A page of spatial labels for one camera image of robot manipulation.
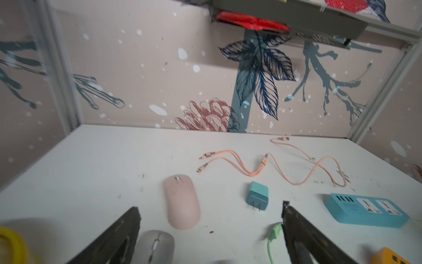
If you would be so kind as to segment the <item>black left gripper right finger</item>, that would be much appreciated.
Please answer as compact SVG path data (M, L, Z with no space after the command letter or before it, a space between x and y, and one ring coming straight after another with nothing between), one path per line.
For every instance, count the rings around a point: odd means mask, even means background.
M293 264L355 263L288 201L283 202L281 217L286 248Z

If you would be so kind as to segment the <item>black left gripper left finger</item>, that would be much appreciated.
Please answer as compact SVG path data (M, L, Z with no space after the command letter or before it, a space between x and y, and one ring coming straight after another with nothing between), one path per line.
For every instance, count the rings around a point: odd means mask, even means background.
M131 207L70 264L129 264L131 263L141 216L137 207Z

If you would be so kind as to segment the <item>silver grey computer mouse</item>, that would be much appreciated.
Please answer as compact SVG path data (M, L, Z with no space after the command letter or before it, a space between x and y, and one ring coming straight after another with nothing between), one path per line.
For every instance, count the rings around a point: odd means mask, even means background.
M135 246L132 264L172 264L175 239L163 231L145 232Z

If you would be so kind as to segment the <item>pink computer mouse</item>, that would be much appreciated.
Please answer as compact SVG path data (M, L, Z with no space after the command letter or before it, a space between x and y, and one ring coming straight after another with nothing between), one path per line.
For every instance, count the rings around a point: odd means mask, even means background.
M170 225L181 231L194 228L200 220L201 209L191 178L176 174L166 178L163 186Z

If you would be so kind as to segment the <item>orange power strip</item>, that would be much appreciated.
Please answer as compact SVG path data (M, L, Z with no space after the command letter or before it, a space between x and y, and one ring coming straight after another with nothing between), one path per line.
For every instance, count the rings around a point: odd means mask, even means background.
M384 247L371 258L371 264L410 264L410 262L391 249Z

